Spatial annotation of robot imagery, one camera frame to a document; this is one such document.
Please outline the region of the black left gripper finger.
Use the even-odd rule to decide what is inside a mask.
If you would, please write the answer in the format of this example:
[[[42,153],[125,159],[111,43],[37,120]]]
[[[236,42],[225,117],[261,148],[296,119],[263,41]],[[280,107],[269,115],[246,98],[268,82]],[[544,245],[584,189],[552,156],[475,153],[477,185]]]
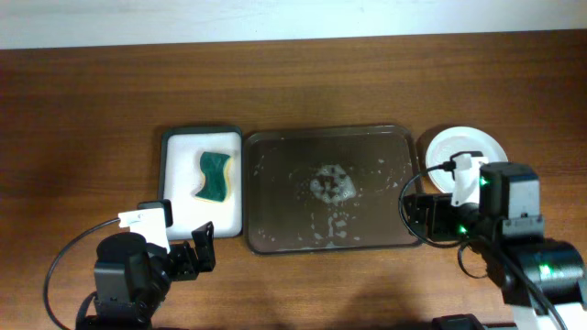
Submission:
[[[199,271],[213,271],[216,266],[214,224],[207,222],[192,232]]]
[[[197,257],[187,241],[171,245],[171,277],[174,281],[195,281],[198,277]]]

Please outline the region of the green yellow sponge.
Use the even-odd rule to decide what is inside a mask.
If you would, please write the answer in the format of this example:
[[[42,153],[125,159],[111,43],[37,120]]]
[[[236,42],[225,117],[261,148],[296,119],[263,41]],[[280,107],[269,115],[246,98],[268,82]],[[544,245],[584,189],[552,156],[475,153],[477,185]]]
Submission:
[[[228,168],[231,157],[228,154],[204,152],[199,168],[204,176],[202,188],[194,195],[196,198],[214,203],[223,203],[228,195]]]

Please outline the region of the grey-green plate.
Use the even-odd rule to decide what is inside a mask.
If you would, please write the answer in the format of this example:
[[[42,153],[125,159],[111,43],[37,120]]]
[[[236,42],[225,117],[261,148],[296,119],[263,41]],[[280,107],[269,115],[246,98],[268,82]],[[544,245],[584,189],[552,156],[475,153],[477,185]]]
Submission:
[[[490,162],[508,161],[502,146],[487,133],[469,126],[454,126],[432,138],[426,149],[426,167],[440,165],[462,151],[480,151]]]

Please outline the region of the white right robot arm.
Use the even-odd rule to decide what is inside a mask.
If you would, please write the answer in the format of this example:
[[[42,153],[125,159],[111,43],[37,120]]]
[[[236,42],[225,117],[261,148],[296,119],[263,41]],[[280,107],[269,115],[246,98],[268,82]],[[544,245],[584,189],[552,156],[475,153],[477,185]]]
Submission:
[[[485,262],[485,277],[501,291],[518,329],[583,329],[586,266],[570,243],[545,236],[540,182],[531,167],[513,162],[481,165],[476,202],[450,194],[409,193],[398,198],[408,232],[433,248],[470,249]]]

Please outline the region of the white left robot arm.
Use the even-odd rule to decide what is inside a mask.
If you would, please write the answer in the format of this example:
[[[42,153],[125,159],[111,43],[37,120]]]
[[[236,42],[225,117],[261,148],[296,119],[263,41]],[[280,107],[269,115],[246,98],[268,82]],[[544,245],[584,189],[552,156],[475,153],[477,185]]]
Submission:
[[[192,232],[194,245],[170,249],[149,243],[137,233],[121,233],[97,247],[96,290],[76,315],[77,329],[151,329],[151,318],[164,302],[172,283],[194,281],[216,265],[214,225]]]

